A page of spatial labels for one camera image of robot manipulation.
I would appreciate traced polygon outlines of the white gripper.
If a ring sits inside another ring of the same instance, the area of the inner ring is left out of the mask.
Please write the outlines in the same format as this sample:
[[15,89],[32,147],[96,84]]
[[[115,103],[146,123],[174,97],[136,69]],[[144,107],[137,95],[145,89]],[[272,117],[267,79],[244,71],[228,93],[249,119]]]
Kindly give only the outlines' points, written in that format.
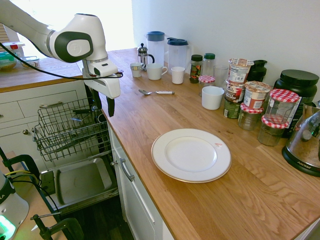
[[118,67],[111,60],[83,60],[82,74],[84,83],[91,88],[92,98],[96,107],[101,110],[102,102],[99,93],[106,96],[109,117],[115,113],[115,98],[121,94],[120,81],[116,76]]

